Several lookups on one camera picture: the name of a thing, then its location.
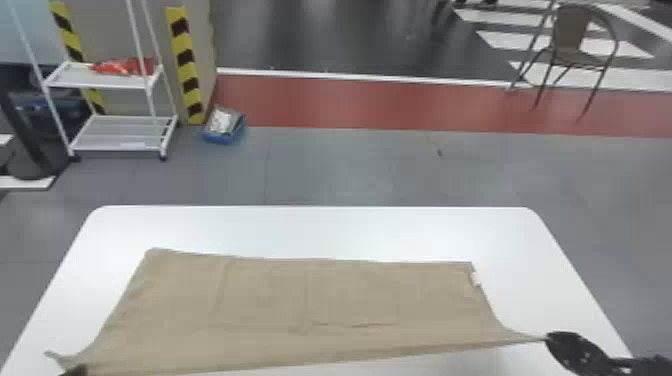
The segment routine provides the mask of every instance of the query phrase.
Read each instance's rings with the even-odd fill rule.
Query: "gray floor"
[[[250,128],[219,146],[191,128],[173,146],[0,202],[0,362],[86,215],[115,204],[531,207],[631,350],[672,355],[672,140]]]

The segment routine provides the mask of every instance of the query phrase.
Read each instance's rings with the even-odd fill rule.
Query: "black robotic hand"
[[[567,370],[579,376],[670,376],[672,360],[660,355],[650,358],[610,358],[594,343],[571,332],[551,332],[546,347]]]

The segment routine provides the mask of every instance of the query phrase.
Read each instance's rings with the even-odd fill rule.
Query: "blue basket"
[[[211,133],[206,130],[206,127],[203,127],[201,131],[201,137],[207,142],[213,142],[216,144],[228,145],[236,140],[236,136],[243,131],[245,128],[245,115],[240,115],[236,126],[233,127],[233,132],[231,134],[218,134]]]

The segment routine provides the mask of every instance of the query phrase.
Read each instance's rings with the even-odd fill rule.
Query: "yellow and black striped pillar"
[[[85,59],[84,50],[82,49],[82,43],[79,41],[79,36],[77,36],[77,33],[75,33],[75,29],[72,26],[72,19],[70,18],[68,7],[62,1],[49,1],[49,9],[54,16],[54,21],[61,33],[63,44],[68,51],[70,59],[78,63],[83,63]],[[105,114],[103,96],[100,94],[100,91],[96,89],[87,89],[84,90],[84,95],[91,101],[91,104],[97,113],[101,115]]]
[[[182,86],[182,99],[189,114],[189,123],[203,124],[205,107],[198,85],[198,70],[189,33],[187,11],[184,7],[166,7],[166,19],[171,31],[173,55],[177,61],[177,79]]]

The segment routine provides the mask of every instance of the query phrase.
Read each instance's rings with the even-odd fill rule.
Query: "beige cloth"
[[[467,262],[147,251],[98,337],[54,356],[91,376],[240,370],[537,341],[503,327]]]

